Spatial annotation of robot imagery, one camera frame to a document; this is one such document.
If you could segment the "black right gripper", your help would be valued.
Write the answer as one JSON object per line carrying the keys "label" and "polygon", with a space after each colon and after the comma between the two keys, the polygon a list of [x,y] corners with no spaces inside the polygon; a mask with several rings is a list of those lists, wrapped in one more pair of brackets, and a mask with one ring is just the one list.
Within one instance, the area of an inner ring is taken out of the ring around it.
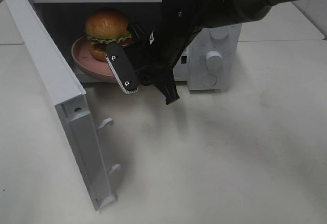
{"label": "black right gripper", "polygon": [[154,84],[164,95],[166,105],[180,99],[173,68],[185,47],[195,38],[201,0],[162,0],[161,18],[146,34],[139,24],[128,24],[132,42],[124,51],[131,62],[138,83]]}

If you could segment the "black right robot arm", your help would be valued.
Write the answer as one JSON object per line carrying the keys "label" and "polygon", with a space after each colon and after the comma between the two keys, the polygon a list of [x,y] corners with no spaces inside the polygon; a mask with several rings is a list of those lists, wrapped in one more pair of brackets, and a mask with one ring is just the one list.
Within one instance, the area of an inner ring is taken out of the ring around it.
{"label": "black right robot arm", "polygon": [[160,21],[128,46],[133,55],[127,65],[134,71],[121,80],[121,89],[131,94],[139,84],[154,85],[167,104],[176,101],[173,68],[202,29],[261,20],[274,5],[291,1],[297,0],[162,0]]}

